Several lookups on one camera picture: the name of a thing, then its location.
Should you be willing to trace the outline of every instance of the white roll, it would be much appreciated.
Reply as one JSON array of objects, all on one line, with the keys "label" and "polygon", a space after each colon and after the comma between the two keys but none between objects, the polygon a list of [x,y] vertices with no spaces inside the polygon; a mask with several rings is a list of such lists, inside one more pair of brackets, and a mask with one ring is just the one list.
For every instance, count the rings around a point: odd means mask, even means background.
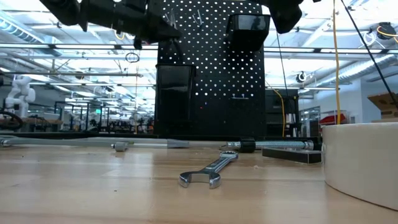
[{"label": "white roll", "polygon": [[398,210],[398,123],[323,128],[325,178],[348,195]]}]

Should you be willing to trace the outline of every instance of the wrench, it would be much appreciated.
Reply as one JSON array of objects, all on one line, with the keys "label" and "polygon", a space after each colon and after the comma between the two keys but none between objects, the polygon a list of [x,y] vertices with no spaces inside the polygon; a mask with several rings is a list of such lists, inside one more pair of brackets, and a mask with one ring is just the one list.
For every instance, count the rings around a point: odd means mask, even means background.
[{"label": "wrench", "polygon": [[210,189],[215,189],[221,185],[221,176],[218,174],[218,172],[229,162],[233,162],[236,159],[238,159],[237,152],[221,152],[219,159],[207,165],[202,170],[184,172],[180,174],[178,182],[182,187],[185,188],[187,188],[192,182],[208,182],[210,184]]}]

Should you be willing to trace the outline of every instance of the red object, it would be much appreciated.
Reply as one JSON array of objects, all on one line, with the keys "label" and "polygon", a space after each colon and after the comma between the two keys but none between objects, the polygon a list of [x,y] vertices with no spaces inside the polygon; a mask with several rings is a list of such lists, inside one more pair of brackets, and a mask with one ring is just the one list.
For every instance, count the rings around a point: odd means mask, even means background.
[{"label": "red object", "polygon": [[[340,122],[344,121],[346,119],[346,116],[344,114],[340,114]],[[321,125],[328,125],[328,124],[337,124],[337,115],[330,115],[327,116],[326,118],[323,118],[322,120],[319,121],[319,124]]]}]

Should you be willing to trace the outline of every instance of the wooden table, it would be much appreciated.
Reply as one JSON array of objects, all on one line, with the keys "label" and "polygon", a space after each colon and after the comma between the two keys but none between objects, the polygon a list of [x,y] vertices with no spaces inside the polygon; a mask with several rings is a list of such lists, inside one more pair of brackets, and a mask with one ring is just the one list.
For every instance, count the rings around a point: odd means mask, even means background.
[{"label": "wooden table", "polygon": [[221,187],[178,185],[218,150],[31,146],[0,151],[0,223],[396,224],[398,212],[340,193],[321,165],[241,154]]}]

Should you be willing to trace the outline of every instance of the wrench open end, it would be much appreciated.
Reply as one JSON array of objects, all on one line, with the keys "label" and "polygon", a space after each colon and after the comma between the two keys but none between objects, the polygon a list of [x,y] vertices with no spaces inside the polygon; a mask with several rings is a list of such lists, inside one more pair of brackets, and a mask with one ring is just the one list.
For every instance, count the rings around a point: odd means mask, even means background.
[{"label": "wrench open end", "polygon": [[221,185],[221,176],[216,172],[191,171],[180,174],[178,182],[185,188],[192,182],[209,183],[210,189],[215,189]]}]

